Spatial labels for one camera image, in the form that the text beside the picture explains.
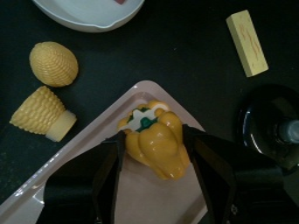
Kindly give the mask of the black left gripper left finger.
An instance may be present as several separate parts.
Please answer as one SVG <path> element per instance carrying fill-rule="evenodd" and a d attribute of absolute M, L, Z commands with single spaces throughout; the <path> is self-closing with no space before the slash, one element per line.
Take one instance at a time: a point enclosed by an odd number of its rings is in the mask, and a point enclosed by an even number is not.
<path fill-rule="evenodd" d="M 126 133 L 119 131 L 98 146 L 107 151 L 107 158 L 98 170 L 94 182 L 94 205 L 98 224 L 115 224 L 118 184 L 126 155 Z"/>

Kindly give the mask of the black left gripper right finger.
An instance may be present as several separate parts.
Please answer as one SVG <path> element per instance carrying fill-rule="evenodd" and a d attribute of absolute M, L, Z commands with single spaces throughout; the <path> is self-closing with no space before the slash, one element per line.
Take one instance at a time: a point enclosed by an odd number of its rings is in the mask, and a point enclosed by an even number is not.
<path fill-rule="evenodd" d="M 230 142 L 185 124 L 183 143 L 206 199 L 211 224 L 233 224 L 235 198 L 233 168 L 225 156 Z"/>

